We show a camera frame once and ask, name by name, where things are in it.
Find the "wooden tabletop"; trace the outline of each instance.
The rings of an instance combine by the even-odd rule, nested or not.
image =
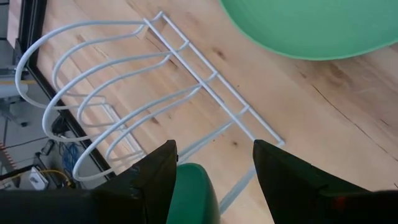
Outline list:
[[[49,0],[44,33],[71,22],[89,19],[141,20],[164,11],[249,104],[285,139],[286,151],[313,165],[369,190],[396,189],[398,184],[398,45],[345,60],[310,62],[286,58],[256,45],[241,34],[217,0]],[[10,30],[15,22],[10,16]],[[156,25],[175,44],[173,30]],[[125,34],[134,26],[91,26],[60,34],[40,48],[38,67],[50,79],[58,58],[72,46],[93,38]],[[145,30],[136,38],[86,47],[74,53],[62,67],[63,86],[81,72],[111,58],[158,52],[164,49],[155,35]],[[185,52],[204,77],[206,70],[191,52]],[[161,58],[129,62],[105,68],[73,89],[89,93],[119,74],[152,65]],[[176,59],[162,69],[128,78],[101,93],[120,116],[151,100],[195,84]],[[240,105],[218,82],[211,84],[229,106]],[[67,104],[76,98],[63,98]],[[161,105],[130,120],[129,125]],[[105,121],[100,109],[86,110],[87,122]],[[150,152],[167,139],[176,139],[178,148],[200,139],[228,120],[228,115],[206,93],[186,105],[156,116],[133,133]],[[252,116],[243,121],[258,138],[272,138]],[[97,129],[85,129],[95,133]],[[98,149],[104,152],[114,136]],[[251,165],[252,142],[237,127],[229,128],[192,159],[208,171],[219,200]],[[115,155],[127,149],[119,145]],[[224,223],[272,223],[272,217],[258,181],[246,190],[223,215]]]

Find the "black metal frame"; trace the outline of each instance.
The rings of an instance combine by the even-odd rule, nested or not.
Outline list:
[[[0,3],[0,6],[8,6],[10,4],[10,1],[8,0],[8,2],[2,2]]]
[[[47,6],[47,0],[23,0],[21,4],[21,18],[19,21],[19,34],[16,40],[16,55],[15,60],[19,61],[21,55],[42,36],[42,28],[45,17],[45,9]],[[55,90],[52,88],[47,79],[43,76],[42,72],[37,68],[37,57],[39,55],[39,49],[36,50],[28,62],[26,63],[26,69],[34,77],[36,82],[39,84],[44,93],[48,98],[53,98],[56,95]],[[58,101],[57,106],[64,106],[62,100]],[[85,136],[86,133],[76,121],[75,117],[68,110],[59,111],[60,115],[65,118],[65,121],[69,129],[76,136]],[[87,148],[91,144],[90,140],[82,141],[81,145]],[[95,149],[90,154],[94,163],[98,166],[101,171],[109,169],[109,164],[105,161],[101,153]],[[114,172],[105,176],[108,180],[115,177]]]

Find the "green plastic bowl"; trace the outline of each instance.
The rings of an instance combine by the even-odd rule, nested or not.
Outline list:
[[[292,58],[348,58],[398,41],[398,0],[220,1],[252,40]]]

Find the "wire rail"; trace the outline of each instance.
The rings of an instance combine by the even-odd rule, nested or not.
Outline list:
[[[166,39],[162,36],[162,34],[154,27],[153,23],[155,21],[158,21],[159,19],[163,19],[172,29],[182,38],[184,43],[177,49],[173,48],[167,41]],[[22,71],[29,59],[29,57],[47,40],[50,38],[54,37],[55,35],[58,35],[62,32],[65,32],[66,30],[74,29],[76,27],[82,27],[82,26],[93,26],[93,25],[139,25],[139,27],[132,33],[130,34],[123,34],[123,35],[115,35],[112,37],[106,37],[106,38],[100,38],[100,39],[95,39],[95,40],[89,40],[83,43],[80,43],[74,47],[72,47],[70,50],[68,50],[65,54],[63,54],[58,62],[54,66],[54,70],[52,72],[52,83],[55,89],[58,91],[58,93],[51,99],[50,103],[48,105],[43,105],[40,104],[32,99],[30,99],[22,90],[21,90],[21,75]],[[110,42],[110,41],[115,41],[115,40],[121,40],[121,39],[126,39],[130,37],[134,37],[137,34],[139,34],[144,28],[147,26],[149,29],[153,31],[153,33],[162,41],[162,43],[168,48],[169,51],[166,52],[158,52],[158,53],[153,53],[153,54],[146,54],[146,55],[133,55],[130,57],[125,57],[125,58],[120,58],[116,60],[110,60],[105,63],[99,64],[93,68],[90,68],[89,70],[83,72],[81,75],[75,77],[72,81],[67,83],[63,88],[60,88],[59,84],[57,83],[58,80],[58,72],[60,70],[60,67],[66,61],[66,59],[71,56],[74,52],[77,50],[80,50],[83,47],[93,45],[93,44],[98,44],[102,42]],[[189,64],[185,61],[185,59],[179,54],[181,50],[184,50],[186,48],[191,48],[196,55],[200,58],[200,60],[211,70],[212,74],[209,78],[206,80],[203,80],[190,66]],[[150,103],[141,106],[140,108],[130,112],[127,116],[120,118],[113,110],[113,107],[106,102],[105,96],[99,95],[98,93],[106,88],[109,85],[112,85],[113,83],[122,80],[123,78],[127,77],[132,77],[135,75],[139,75],[141,73],[147,72],[149,70],[161,68],[166,62],[170,60],[171,56],[175,56],[177,59],[180,60],[181,64],[190,72],[190,74],[196,79],[198,84],[190,86],[184,90],[177,91],[175,93],[172,93],[168,96],[164,96],[161,99],[151,101]],[[69,93],[69,90],[71,90],[78,82],[86,79],[90,75],[94,74],[96,71],[104,69],[108,66],[116,65],[118,63],[123,63],[123,62],[128,62],[128,61],[133,61],[133,60],[142,60],[145,58],[152,58],[152,57],[163,57],[163,60],[161,60],[159,63],[152,65],[150,67],[142,68],[140,70],[136,70],[133,72],[125,73],[120,76],[117,76],[113,79],[110,79],[103,84],[101,84],[99,87],[97,87],[95,90],[93,90],[90,94],[88,95],[82,95],[82,94],[74,94],[74,93]],[[243,104],[244,108],[238,113],[234,114],[226,104],[224,104],[223,100],[215,93],[215,91],[208,85],[208,83],[214,79],[219,79],[226,87],[227,89]],[[250,138],[250,140],[254,141],[256,139],[255,135],[253,135],[252,132],[244,125],[244,123],[239,119],[242,114],[245,112],[250,112],[257,120],[258,122],[266,129],[276,140],[277,140],[277,146],[283,146],[284,145],[284,140],[261,118],[260,115],[252,108],[250,105],[246,102],[246,100],[232,87],[231,84],[225,78],[212,66],[212,64],[199,52],[199,50],[187,39],[187,37],[184,36],[184,34],[178,29],[178,27],[163,13],[159,12],[158,15],[156,15],[152,20],[147,20],[143,19],[143,21],[85,21],[85,22],[79,22],[75,24],[70,24],[64,27],[61,27],[59,29],[53,30],[49,32],[48,34],[45,34],[43,37],[41,37],[38,41],[36,41],[32,46],[30,46],[26,53],[22,56],[21,60],[18,63],[17,69],[16,69],[16,86],[19,91],[19,94],[23,99],[25,99],[27,102],[31,103],[32,105],[38,106],[39,108],[45,109],[44,115],[43,115],[43,120],[42,120],[42,127],[44,130],[44,133],[51,139],[60,141],[60,142],[76,142],[76,141],[83,141],[87,139],[95,139],[90,146],[87,147],[87,149],[83,152],[83,154],[80,156],[80,158],[77,160],[76,165],[73,168],[73,178],[77,181],[89,181],[89,180],[94,180],[99,177],[102,177],[110,172],[115,171],[116,169],[125,166],[127,164],[131,164],[132,162],[136,162],[139,159],[143,158],[146,153],[145,151],[140,147],[138,142],[134,139],[134,136],[131,134],[131,132],[137,128],[139,125],[141,125],[143,122],[153,118],[154,116],[157,116],[158,114],[161,114],[171,108],[174,108],[178,105],[181,105],[182,103],[187,102],[189,99],[191,99],[200,89],[204,88],[212,97],[213,99],[225,110],[225,112],[228,113],[230,116],[230,120],[221,125],[219,128],[214,130],[213,132],[209,133],[208,135],[204,136],[201,138],[199,141],[196,141],[192,143],[190,146],[186,147],[183,149],[180,153],[180,160],[178,164],[186,162],[189,157],[199,151],[204,145],[206,145],[209,141],[220,135],[222,132],[227,130],[232,124],[237,124]],[[159,103],[165,102],[169,99],[175,98],[180,95],[185,95],[182,99],[174,101],[173,103],[157,110],[154,113],[148,114],[147,116],[144,116],[140,120],[136,121],[132,126],[127,127],[125,125],[126,121],[129,121],[142,111],[145,111],[146,109],[157,105]],[[68,105],[68,106],[56,106],[57,102],[61,99],[62,96],[73,96],[73,97],[79,97],[83,98],[83,102],[80,105]],[[90,103],[90,100],[93,98],[99,98],[101,101],[100,103]],[[110,123],[101,123],[101,124],[86,124],[82,120],[82,114],[85,110],[85,108],[90,107],[90,106],[102,106],[102,108],[105,110],[105,112],[108,114],[109,118],[113,121]],[[77,112],[77,121],[82,125],[83,127],[88,127],[88,128],[95,128],[95,127],[107,127],[106,131],[103,133],[97,133],[91,136],[81,136],[78,138],[66,138],[65,136],[55,136],[51,132],[51,127],[49,123],[49,115],[52,110],[69,110],[69,109],[78,109]],[[96,146],[102,142],[106,137],[108,137],[110,134],[112,134],[115,131],[119,131],[121,134],[111,143],[109,146],[108,150],[105,153],[105,159],[108,162],[115,162],[115,161],[121,161],[118,165],[113,166],[112,168],[100,172],[98,174],[94,174],[91,176],[86,176],[82,177],[79,175],[79,169],[81,166],[81,163],[89,156],[90,152],[96,148]],[[111,153],[116,147],[116,145],[122,141],[125,140],[129,147],[131,148],[131,153],[118,157],[115,159],[110,158]],[[249,181],[254,177],[256,171],[254,169],[254,166],[252,166],[248,172],[236,183],[236,185],[226,194],[226,196],[221,200],[220,202],[220,212],[223,213],[225,210],[231,205],[231,203],[235,200],[235,198],[241,193],[241,191],[247,186]]]

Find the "yellow cable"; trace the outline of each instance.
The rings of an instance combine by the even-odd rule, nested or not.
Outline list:
[[[21,80],[22,84],[36,84],[35,80]],[[0,85],[15,85],[14,81],[0,81]]]
[[[54,173],[61,174],[61,175],[67,180],[67,185],[68,185],[68,186],[71,185],[71,182],[70,182],[68,176],[67,176],[66,174],[64,174],[63,172],[61,172],[61,171],[58,171],[58,170],[38,170],[38,172],[41,173],[41,174],[46,173],[46,172],[54,172]],[[20,177],[22,174],[24,174],[24,173],[14,175],[14,176],[9,177],[9,178],[7,178],[7,179],[12,180],[12,179],[15,179],[15,178],[17,178],[17,177]]]

